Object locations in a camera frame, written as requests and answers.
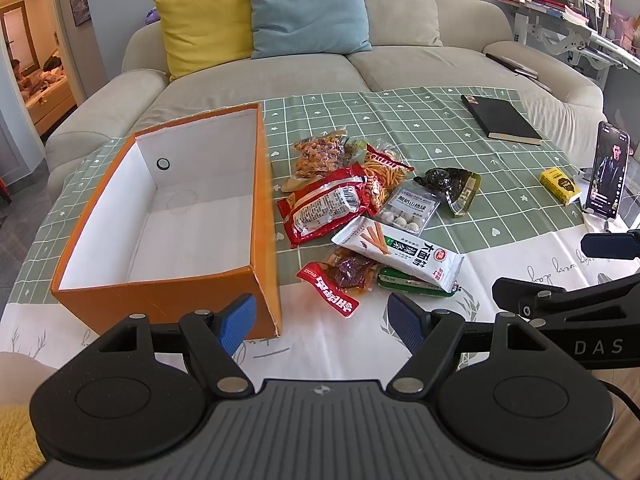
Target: black book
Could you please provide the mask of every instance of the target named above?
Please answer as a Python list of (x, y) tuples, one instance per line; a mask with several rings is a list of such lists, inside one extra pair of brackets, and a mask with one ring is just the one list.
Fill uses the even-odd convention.
[(514, 61), (510, 57), (494, 56), (493, 54), (489, 54), (489, 53), (484, 55), (487, 56), (489, 59), (495, 61), (496, 63), (500, 63), (503, 67), (508, 68), (512, 72), (525, 75), (531, 79), (538, 79), (538, 72), (536, 72), (532, 68), (529, 68), (526, 65), (523, 65), (522, 63), (518, 63), (517, 61)]
[(490, 139), (542, 144), (536, 130), (508, 101), (477, 95), (463, 95), (462, 102)]

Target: yellow small box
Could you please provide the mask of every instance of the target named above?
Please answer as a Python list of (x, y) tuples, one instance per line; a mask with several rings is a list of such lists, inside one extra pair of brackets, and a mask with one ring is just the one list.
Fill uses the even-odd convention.
[(540, 173), (540, 184), (546, 187), (563, 205), (569, 205), (580, 197), (580, 188), (574, 180), (558, 168)]

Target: green snack bag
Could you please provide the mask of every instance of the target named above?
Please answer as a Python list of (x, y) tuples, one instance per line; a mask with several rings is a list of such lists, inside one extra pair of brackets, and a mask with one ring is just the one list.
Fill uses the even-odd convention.
[(423, 294), (425, 296), (437, 296), (440, 298), (450, 298), (460, 290), (458, 282), (454, 282), (451, 292), (445, 292), (441, 288), (424, 282), (393, 267), (383, 267), (378, 273), (378, 285), (390, 290), (410, 292), (413, 294)]

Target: yellow fuzzy fabric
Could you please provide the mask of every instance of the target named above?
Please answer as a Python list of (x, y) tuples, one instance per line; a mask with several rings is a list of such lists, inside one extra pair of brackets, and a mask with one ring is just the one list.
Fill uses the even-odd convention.
[(22, 480), (43, 463), (29, 406), (0, 406), (0, 480)]

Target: smartphone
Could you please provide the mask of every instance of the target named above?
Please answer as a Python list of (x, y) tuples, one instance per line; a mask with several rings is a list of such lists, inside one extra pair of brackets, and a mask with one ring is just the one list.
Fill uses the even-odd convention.
[(628, 134), (602, 121), (598, 127), (596, 155), (584, 204), (585, 212), (605, 218), (616, 217), (625, 185), (628, 154)]

